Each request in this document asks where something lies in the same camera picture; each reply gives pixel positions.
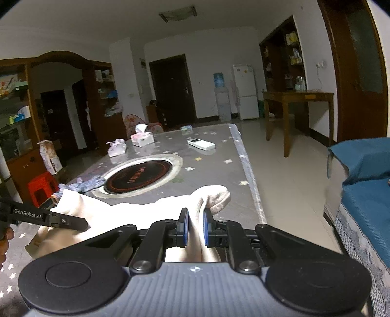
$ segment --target pink tissue box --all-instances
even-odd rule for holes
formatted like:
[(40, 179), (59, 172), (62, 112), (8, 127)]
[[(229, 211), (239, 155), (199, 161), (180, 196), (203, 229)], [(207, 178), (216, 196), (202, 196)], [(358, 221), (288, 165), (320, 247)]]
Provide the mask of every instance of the pink tissue box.
[(130, 136), (131, 143), (136, 146), (145, 146), (154, 143), (153, 134), (150, 132), (136, 133)]

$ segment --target white refrigerator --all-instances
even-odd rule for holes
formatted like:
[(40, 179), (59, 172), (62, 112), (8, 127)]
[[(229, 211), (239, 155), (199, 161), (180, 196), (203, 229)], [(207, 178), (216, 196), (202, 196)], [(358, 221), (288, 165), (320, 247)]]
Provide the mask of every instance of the white refrigerator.
[(240, 119), (258, 118), (259, 106), (253, 68), (250, 65), (233, 65), (233, 76)]

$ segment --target wooden side table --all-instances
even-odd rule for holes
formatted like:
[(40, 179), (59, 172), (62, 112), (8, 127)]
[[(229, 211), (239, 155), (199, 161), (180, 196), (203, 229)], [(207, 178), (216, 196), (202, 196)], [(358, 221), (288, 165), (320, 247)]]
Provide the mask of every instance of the wooden side table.
[(334, 129), (334, 104), (333, 93), (323, 93), (316, 91), (295, 92), (287, 91), (283, 93), (264, 91), (264, 114), (266, 119), (266, 138), (267, 141), (271, 138), (271, 127), (269, 121), (269, 105), (268, 101), (277, 101), (282, 103), (283, 108), (283, 126), (284, 126), (284, 157), (290, 154), (290, 122), (289, 122), (289, 103), (290, 102), (313, 102), (325, 101), (329, 104), (329, 146), (333, 144), (333, 129)]

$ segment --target wall outlet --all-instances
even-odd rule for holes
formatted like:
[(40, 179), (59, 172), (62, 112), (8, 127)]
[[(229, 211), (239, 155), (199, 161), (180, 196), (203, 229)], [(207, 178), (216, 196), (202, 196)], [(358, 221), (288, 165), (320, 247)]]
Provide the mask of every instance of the wall outlet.
[(319, 63), (316, 63), (317, 68), (326, 68), (326, 61), (322, 60)]

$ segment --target gray tablecloth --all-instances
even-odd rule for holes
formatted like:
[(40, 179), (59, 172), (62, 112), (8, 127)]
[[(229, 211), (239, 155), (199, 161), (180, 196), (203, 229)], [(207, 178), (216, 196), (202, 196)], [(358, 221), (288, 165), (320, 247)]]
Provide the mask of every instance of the gray tablecloth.
[[(190, 147), (187, 139), (195, 137), (215, 143), (216, 149), (205, 153)], [(88, 180), (96, 174), (104, 175), (129, 160), (171, 153), (183, 159), (181, 170), (173, 180), (133, 197), (104, 199), (96, 197), (93, 191), (86, 195), (104, 200), (110, 205), (123, 202), (146, 204), (163, 197), (189, 195), (205, 185), (223, 185), (231, 194), (231, 202), (214, 216), (215, 219), (237, 221), (247, 229), (254, 229), (257, 223), (266, 223), (256, 180), (236, 125), (194, 128), (189, 135), (183, 135), (180, 130), (165, 132), (155, 135), (154, 140), (155, 143), (142, 148), (133, 146), (128, 141), (125, 154), (112, 158), (106, 155), (80, 177)], [(0, 272), (0, 313), (4, 316), (18, 317), (26, 311), (17, 287), (17, 279), (23, 267), (31, 261), (24, 246), (31, 241), (37, 229), (36, 225), (22, 223), (15, 229), (15, 239), (10, 242), (7, 261)]]

